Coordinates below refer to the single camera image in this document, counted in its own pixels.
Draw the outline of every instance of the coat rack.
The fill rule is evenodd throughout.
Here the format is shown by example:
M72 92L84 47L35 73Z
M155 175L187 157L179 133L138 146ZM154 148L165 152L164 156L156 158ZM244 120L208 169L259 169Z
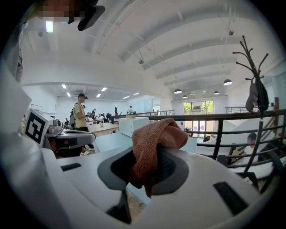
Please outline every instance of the coat rack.
M264 76L260 77L260 72L261 72L260 67L261 67L262 63L265 61L266 57L268 56L268 53L266 53L265 57L261 61L260 65L258 67L258 70L257 70L257 68L255 67L255 64L254 64L254 62L253 62L253 60L251 58L251 55L250 55L250 52L253 50L253 48L248 50L248 47L247 47L247 44L246 44L246 41L245 41L245 37L242 36L242 38L244 40L244 44L242 43L242 41L240 41L240 44L243 47L243 49L244 49L246 54L244 54L242 52L233 52L233 54L242 54L242 55L244 55L246 57L246 59L248 60L249 64L250 64L251 68L236 61L236 64L239 64L241 66L246 67L247 69L249 69L253 73L253 78L252 79L249 79L249 78L245 78L245 79L252 81L255 78L255 81L257 83L257 92L258 92L258 99L259 99L259 106L258 106L258 108L259 108L259 111L260 111L260 118L262 118L263 117L263 111L264 111L264 96L263 96L263 89L262 89L261 79Z
M262 129L263 129L263 112L264 112L264 95L263 95L263 88L262 88L262 82L261 82L261 79L264 77L260 77L260 67L262 65L262 63L265 61L266 57L268 56L268 53L266 53L265 57L263 58L263 60L261 61L259 67L258 67L258 70L257 68L255 67L255 64L251 58L251 55L250 55L250 52L253 50L252 48L250 50L248 50L248 47L247 47L247 44L246 44L246 41L245 41L245 37L242 36L243 40L244 40L244 44L242 43L242 41L240 41L240 44L241 46L243 47L244 51L245 51L245 54L242 53L242 52L233 52L233 54L242 54L246 57L246 59L248 60L249 64L250 64L250 67L244 65L244 64L241 64L241 63L238 63L236 62L236 64L239 64L241 66L244 66L246 67L247 69L249 69L252 73L253 73L253 78L252 79L248 79L248 78L245 78L246 80L253 80L255 78L255 83L257 85L257 92L258 92L258 99L259 99L259 112L260 112L260 121L259 121L259 127L258 127L258 131L257 131L257 138L256 138L256 141L255 141L255 144L254 144L254 148L253 148L253 152L251 154L251 157L249 159L249 162L247 164L247 166L245 167L245 170L244 172L247 172L248 169L250 168L250 165L252 164L253 162L253 159L256 155L256 152L257 152L257 149L258 149L258 145L259 145L259 142L260 142L260 139L261 139L261 134L262 134Z

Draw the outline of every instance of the black rubber pad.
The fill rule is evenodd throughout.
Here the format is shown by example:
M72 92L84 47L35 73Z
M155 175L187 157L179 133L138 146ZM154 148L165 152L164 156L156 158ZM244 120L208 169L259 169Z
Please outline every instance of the black rubber pad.
M226 182L214 184L214 188L219 193L225 204L235 216L248 207L243 199Z
M81 167L81 164L73 163L73 164L70 164L70 165L63 165L63 166L61 166L61 168L62 168L62 170L64 172L68 171L68 170L73 170L73 169L78 168L78 167Z

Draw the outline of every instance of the fluorescent light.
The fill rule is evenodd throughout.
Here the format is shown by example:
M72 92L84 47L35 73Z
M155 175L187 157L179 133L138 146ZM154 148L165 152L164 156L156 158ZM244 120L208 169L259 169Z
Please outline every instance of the fluorescent light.
M54 31L54 22L46 21L46 31L47 33L52 33Z

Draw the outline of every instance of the pink towel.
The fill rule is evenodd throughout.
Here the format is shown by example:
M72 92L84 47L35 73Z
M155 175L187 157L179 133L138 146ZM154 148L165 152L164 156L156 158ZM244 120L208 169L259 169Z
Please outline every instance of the pink towel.
M137 188L144 185L145 192L150 197L157 170L157 144L180 149L187 143L188 134L172 118L168 118L135 130L132 141L136 163L130 170L130 182Z

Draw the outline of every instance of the window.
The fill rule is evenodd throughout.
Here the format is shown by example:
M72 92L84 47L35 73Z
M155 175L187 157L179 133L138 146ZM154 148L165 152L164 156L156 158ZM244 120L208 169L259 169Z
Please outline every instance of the window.
M201 101L201 102L185 102L184 103L185 115L210 115L214 114L214 101ZM193 131L214 131L214 121L185 121L185 129ZM194 133L194 137L204 138L208 135Z

